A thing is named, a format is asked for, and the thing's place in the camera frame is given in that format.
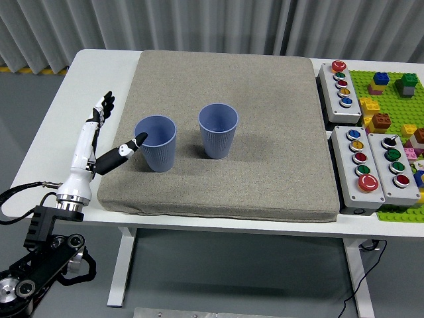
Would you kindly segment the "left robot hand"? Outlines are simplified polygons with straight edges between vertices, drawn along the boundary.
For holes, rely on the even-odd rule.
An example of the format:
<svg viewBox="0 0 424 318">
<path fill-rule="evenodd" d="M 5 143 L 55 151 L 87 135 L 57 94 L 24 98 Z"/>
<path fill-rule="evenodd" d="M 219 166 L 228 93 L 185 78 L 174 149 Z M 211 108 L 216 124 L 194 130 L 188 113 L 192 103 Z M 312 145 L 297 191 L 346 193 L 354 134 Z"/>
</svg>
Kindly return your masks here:
<svg viewBox="0 0 424 318">
<path fill-rule="evenodd" d="M 102 156 L 95 156 L 100 130 L 111 116 L 114 101 L 113 93 L 107 92 L 95 104 L 90 117 L 83 124 L 72 157 L 70 175 L 56 194 L 58 208 L 76 210 L 89 205 L 92 198 L 90 183 L 94 176 L 103 176 L 124 164 L 146 140 L 148 134 L 142 132 Z"/>
</svg>

